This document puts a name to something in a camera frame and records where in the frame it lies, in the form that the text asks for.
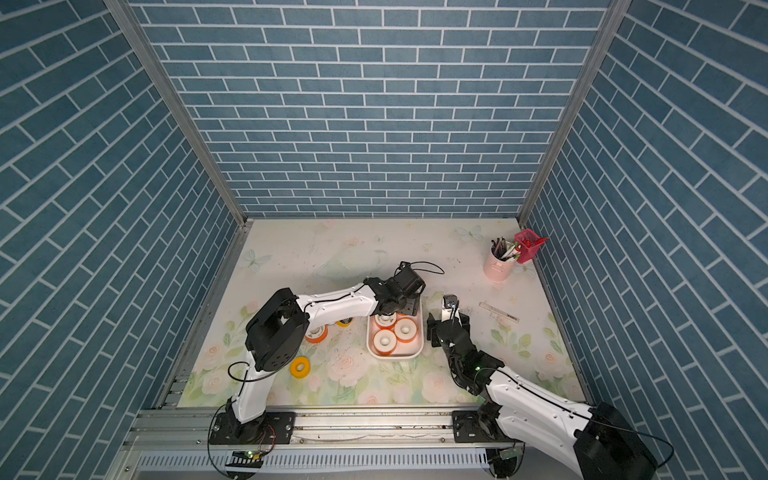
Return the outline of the magenta plastic basket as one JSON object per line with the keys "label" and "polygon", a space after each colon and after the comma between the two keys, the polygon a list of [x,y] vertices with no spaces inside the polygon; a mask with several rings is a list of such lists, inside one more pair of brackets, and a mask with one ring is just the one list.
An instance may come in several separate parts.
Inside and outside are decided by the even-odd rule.
{"label": "magenta plastic basket", "polygon": [[548,238],[540,237],[531,229],[525,229],[515,234],[514,240],[519,246],[517,262],[524,264],[535,257],[541,247],[548,241]]}

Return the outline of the white plastic storage box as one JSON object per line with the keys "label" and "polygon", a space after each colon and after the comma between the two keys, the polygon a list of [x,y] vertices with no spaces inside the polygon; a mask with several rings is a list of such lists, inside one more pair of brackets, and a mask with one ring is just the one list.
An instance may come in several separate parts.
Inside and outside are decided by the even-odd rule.
{"label": "white plastic storage box", "polygon": [[421,301],[415,310],[373,315],[367,320],[366,347],[377,360],[405,361],[417,357],[425,344]]}

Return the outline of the clear pen on table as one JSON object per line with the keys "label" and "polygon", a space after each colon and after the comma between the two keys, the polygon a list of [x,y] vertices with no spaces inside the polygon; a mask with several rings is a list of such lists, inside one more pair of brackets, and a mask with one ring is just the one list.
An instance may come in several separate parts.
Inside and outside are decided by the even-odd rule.
{"label": "clear pen on table", "polygon": [[515,322],[515,323],[518,323],[520,321],[520,319],[518,317],[516,317],[514,315],[511,315],[511,314],[509,314],[509,313],[507,313],[507,312],[505,312],[505,311],[503,311],[503,310],[501,310],[499,308],[493,307],[492,305],[488,304],[487,302],[480,302],[479,306],[481,308],[484,308],[484,309],[488,310],[489,312],[491,312],[492,314],[496,315],[499,318],[505,318],[505,319],[508,319],[508,320],[510,320],[512,322]]}

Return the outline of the orange sealing tape roll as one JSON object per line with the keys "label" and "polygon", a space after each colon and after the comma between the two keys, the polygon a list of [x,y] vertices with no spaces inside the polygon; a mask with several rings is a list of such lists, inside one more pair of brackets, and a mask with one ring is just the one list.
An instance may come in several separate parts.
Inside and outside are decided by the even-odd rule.
{"label": "orange sealing tape roll", "polygon": [[397,316],[395,314],[376,315],[374,318],[374,323],[380,329],[390,329],[395,325],[396,322],[397,322]]}

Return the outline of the pens in bucket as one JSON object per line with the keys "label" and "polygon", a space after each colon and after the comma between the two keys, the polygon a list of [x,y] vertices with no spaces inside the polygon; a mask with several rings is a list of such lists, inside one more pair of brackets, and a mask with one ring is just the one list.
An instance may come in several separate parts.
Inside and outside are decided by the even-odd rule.
{"label": "pens in bucket", "polygon": [[503,237],[493,239],[491,255],[499,261],[516,260],[521,254],[521,246],[517,241],[508,241]]}

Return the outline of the orange white tape roll top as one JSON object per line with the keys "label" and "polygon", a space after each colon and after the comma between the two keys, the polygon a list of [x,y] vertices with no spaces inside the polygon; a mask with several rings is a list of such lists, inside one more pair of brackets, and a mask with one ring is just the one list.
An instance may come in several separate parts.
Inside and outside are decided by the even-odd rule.
{"label": "orange white tape roll top", "polygon": [[396,339],[402,343],[410,343],[418,334],[418,326],[412,318],[400,318],[394,325]]}

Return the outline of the orange white tape roll front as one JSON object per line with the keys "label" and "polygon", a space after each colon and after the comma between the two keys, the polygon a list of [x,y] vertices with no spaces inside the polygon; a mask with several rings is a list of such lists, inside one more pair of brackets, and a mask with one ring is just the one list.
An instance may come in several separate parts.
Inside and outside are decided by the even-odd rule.
{"label": "orange white tape roll front", "polygon": [[320,326],[314,329],[310,329],[305,334],[305,340],[311,344],[318,344],[322,342],[328,335],[328,328],[326,326]]}

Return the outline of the black yellow tape roll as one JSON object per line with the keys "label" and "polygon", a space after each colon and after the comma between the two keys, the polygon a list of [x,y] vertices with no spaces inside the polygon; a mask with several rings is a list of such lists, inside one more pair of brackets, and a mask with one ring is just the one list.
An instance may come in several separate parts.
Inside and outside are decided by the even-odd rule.
{"label": "black yellow tape roll", "polygon": [[339,326],[339,327],[342,327],[342,328],[346,328],[346,327],[348,327],[352,323],[352,321],[353,321],[353,318],[350,317],[350,318],[346,318],[346,319],[342,319],[342,320],[337,321],[336,325]]}

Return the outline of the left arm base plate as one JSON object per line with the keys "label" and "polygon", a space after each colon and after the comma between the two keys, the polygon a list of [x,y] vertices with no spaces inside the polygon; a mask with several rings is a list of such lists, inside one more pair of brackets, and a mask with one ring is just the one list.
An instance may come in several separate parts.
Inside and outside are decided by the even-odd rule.
{"label": "left arm base plate", "polygon": [[215,416],[208,435],[212,445],[256,445],[267,447],[290,443],[296,414],[290,411],[266,411],[259,418],[240,423],[232,412]]}

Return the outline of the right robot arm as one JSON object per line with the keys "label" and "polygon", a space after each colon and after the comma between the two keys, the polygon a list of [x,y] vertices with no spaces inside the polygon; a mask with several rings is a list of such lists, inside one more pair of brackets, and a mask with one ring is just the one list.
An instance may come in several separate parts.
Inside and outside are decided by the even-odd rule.
{"label": "right robot arm", "polygon": [[454,383],[484,399],[476,425],[487,437],[521,441],[582,479],[651,479],[660,468],[618,409],[573,402],[526,380],[475,346],[468,316],[429,316],[426,331],[446,354]]}

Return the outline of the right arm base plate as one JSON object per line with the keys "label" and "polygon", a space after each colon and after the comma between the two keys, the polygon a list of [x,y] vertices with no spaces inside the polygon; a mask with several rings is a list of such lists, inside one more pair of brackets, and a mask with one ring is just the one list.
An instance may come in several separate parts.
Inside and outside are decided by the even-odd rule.
{"label": "right arm base plate", "polygon": [[455,443],[489,443],[499,445],[523,445],[524,442],[504,434],[488,415],[479,410],[454,410],[451,413]]}

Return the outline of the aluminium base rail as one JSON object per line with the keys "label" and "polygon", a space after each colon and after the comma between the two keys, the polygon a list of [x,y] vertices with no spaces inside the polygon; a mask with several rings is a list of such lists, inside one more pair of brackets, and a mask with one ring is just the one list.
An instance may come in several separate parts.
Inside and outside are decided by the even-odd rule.
{"label": "aluminium base rail", "polygon": [[[479,410],[478,405],[458,406],[342,406],[269,407],[267,411],[296,414],[287,448],[385,448],[453,446],[451,413]],[[142,410],[129,430],[123,448],[145,451],[250,450],[256,445],[212,445],[208,435],[218,407]]]}

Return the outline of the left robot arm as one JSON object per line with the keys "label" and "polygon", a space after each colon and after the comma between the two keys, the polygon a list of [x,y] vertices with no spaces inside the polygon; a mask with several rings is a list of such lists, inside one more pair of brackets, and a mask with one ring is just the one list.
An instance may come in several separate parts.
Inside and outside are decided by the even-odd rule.
{"label": "left robot arm", "polygon": [[424,288],[422,277],[402,262],[386,280],[369,277],[347,289],[312,295],[276,291],[245,327],[245,371],[235,379],[241,388],[227,402],[227,415],[236,425],[259,424],[273,376],[294,360],[311,332],[348,318],[403,313],[418,304]]}

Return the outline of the pink metal pen bucket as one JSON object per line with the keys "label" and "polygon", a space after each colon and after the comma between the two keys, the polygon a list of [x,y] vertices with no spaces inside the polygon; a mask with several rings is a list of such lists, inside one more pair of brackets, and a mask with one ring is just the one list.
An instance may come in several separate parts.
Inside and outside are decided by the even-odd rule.
{"label": "pink metal pen bucket", "polygon": [[502,282],[510,276],[515,263],[515,250],[512,250],[510,253],[507,251],[498,253],[492,249],[485,261],[483,271],[489,280]]}

